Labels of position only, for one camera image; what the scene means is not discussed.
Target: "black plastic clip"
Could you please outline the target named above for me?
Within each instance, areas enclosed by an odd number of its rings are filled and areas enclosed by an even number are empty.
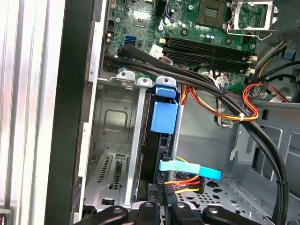
[[[171,156],[169,156],[166,152],[161,154],[161,158],[160,158],[163,162],[168,162],[173,160],[173,158]]]
[[[263,86],[261,86],[261,93],[265,93],[266,90],[268,90],[269,83],[268,82],[263,82]]]
[[[288,185],[289,182],[288,181],[276,181],[277,184],[282,184],[282,185]]]

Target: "red wire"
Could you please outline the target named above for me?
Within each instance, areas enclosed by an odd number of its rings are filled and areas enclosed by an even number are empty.
[[[181,186],[181,185],[196,185],[196,184],[200,184],[200,181],[190,182],[190,183],[173,184],[173,187],[177,187],[177,186]]]

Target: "sata port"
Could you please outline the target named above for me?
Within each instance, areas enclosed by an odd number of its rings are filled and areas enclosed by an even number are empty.
[[[131,36],[131,35],[125,35],[124,42],[135,45],[136,44],[136,37],[135,36]]]

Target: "cable bundle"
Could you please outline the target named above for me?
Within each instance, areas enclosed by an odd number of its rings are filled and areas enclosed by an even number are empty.
[[[176,156],[177,159],[188,163],[188,161],[184,160],[183,158]],[[198,185],[200,184],[200,181],[195,181],[198,179],[199,176],[196,175],[190,179],[187,180],[174,180],[174,181],[167,181],[165,184],[173,184],[173,188],[175,190],[175,193],[182,193],[182,192],[187,192],[187,191],[199,191]]]

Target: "ram slot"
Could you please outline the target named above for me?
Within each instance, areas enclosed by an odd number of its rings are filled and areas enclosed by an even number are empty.
[[[169,50],[166,56],[173,60],[174,63],[177,64],[185,64],[185,65],[195,65],[198,66],[201,63],[209,63],[215,69],[220,71],[228,71],[228,72],[242,72],[247,70],[247,63],[234,63],[234,62],[226,62],[217,58],[208,58],[200,55],[194,55],[184,52],[178,52]]]
[[[203,44],[174,37],[167,38],[166,40],[166,46],[169,49],[180,50],[185,53],[200,53],[211,57],[225,58],[236,61],[245,61],[245,59],[248,57],[247,52],[235,49]]]

